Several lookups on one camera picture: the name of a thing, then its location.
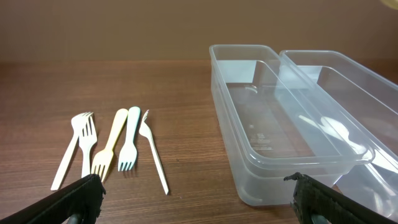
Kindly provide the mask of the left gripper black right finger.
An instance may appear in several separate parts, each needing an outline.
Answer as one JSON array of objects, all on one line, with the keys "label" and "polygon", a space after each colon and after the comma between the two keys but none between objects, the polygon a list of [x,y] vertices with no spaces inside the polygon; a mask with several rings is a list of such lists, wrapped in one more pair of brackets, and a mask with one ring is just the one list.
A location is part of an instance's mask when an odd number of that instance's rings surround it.
[{"label": "left gripper black right finger", "polygon": [[306,174],[296,172],[284,180],[296,181],[290,205],[301,224],[397,224]]}]

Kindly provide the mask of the white spoon bowl down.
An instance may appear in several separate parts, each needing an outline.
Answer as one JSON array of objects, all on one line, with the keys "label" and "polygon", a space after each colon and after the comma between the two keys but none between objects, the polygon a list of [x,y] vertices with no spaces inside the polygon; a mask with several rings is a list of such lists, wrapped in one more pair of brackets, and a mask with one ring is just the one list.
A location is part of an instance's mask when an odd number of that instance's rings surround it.
[{"label": "white spoon bowl down", "polygon": [[349,131],[341,122],[322,116],[320,119],[321,123],[319,124],[304,115],[299,115],[298,117],[302,121],[322,130],[325,134],[337,138],[340,141],[345,141],[357,154],[364,154],[366,152],[366,148],[363,145],[356,144],[349,139]]}]

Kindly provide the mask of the white spoon bowl up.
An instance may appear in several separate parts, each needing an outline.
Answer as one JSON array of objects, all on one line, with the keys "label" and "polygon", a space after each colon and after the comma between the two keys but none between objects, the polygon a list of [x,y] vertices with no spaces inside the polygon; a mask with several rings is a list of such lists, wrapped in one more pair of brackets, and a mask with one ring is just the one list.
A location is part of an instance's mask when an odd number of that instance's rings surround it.
[{"label": "white spoon bowl up", "polygon": [[357,154],[364,154],[365,157],[371,157],[374,155],[374,159],[372,160],[374,165],[393,173],[397,173],[397,162],[389,154],[382,152],[380,147],[376,146],[374,154],[372,154],[368,146],[357,144],[349,139],[349,131],[341,122],[326,116],[323,116],[320,121],[322,123],[321,128],[324,132],[341,141],[347,142],[352,150]]}]

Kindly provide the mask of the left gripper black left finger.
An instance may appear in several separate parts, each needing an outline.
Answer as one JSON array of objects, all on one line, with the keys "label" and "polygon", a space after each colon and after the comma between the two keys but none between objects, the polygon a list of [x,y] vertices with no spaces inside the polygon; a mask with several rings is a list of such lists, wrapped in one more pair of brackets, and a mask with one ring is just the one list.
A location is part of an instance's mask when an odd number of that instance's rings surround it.
[{"label": "left gripper black left finger", "polygon": [[90,174],[3,218],[1,223],[95,223],[105,194],[99,175]]}]

